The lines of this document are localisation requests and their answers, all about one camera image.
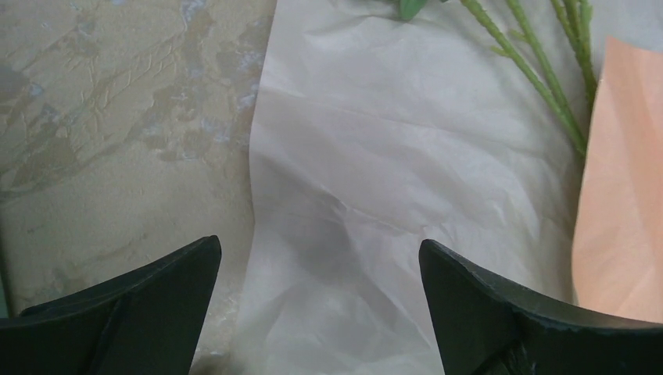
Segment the orange beige wrapping paper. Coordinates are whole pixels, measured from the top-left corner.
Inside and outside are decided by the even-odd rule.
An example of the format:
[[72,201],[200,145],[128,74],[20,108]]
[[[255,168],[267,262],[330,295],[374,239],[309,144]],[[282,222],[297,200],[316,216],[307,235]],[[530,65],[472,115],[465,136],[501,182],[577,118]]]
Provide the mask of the orange beige wrapping paper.
[[418,249],[553,298],[581,163],[458,1],[279,1],[249,144],[254,231],[231,347],[197,374],[440,374]]

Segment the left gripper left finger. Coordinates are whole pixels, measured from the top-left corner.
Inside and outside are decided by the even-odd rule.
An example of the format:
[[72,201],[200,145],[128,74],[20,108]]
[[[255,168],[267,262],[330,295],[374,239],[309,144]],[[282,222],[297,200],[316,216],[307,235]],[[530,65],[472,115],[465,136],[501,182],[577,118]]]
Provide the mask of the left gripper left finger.
[[202,237],[1,321],[4,374],[186,374],[222,258]]

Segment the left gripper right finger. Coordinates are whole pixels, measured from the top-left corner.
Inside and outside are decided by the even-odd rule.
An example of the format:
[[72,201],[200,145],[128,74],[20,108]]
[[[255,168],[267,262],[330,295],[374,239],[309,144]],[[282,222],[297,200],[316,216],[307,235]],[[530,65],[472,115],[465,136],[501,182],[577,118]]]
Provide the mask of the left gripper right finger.
[[447,374],[659,374],[662,326],[548,297],[437,241],[418,253]]

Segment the orange flower bouquet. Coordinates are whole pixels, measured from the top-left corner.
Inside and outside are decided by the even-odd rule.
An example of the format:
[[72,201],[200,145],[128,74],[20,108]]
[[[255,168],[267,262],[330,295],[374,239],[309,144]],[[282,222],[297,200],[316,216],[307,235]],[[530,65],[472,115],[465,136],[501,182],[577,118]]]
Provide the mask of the orange flower bouquet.
[[[588,136],[573,114],[561,82],[534,31],[533,22],[527,17],[520,1],[506,0],[504,3],[518,25],[517,29],[510,29],[507,32],[497,26],[481,2],[461,1],[462,6],[496,42],[491,50],[516,65],[563,125],[577,155],[585,159]],[[588,1],[552,1],[550,4],[578,63],[584,84],[587,111],[591,113],[598,87],[598,79],[593,69],[590,30],[593,7]]]

